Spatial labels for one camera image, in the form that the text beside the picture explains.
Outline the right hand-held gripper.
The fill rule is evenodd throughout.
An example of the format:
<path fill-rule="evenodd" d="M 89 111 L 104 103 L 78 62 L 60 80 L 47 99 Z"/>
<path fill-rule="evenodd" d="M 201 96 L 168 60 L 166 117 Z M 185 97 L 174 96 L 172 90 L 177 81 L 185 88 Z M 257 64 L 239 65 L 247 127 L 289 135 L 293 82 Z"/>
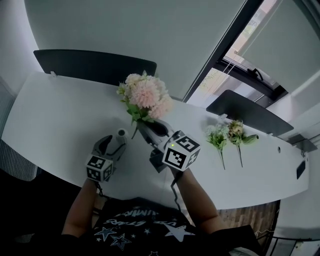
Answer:
<path fill-rule="evenodd" d="M 137 128 L 147 144 L 154 148 L 149 161 L 158 173 L 166 167 L 183 172 L 196 161 L 200 153 L 201 144 L 198 141 L 181 130 L 174 131 L 163 120 L 139 121 Z"/>

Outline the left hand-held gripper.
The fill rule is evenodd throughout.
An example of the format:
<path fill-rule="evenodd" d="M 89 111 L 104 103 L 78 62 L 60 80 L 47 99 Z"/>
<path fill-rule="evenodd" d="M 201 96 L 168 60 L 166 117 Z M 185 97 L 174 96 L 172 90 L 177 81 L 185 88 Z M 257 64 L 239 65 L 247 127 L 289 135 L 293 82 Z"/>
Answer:
<path fill-rule="evenodd" d="M 112 135 L 107 135 L 94 144 L 92 152 L 85 162 L 88 179 L 100 183 L 108 182 L 118 170 L 119 160 L 124 154 L 127 144 L 119 144 L 118 142 L 109 144 L 112 138 Z"/>

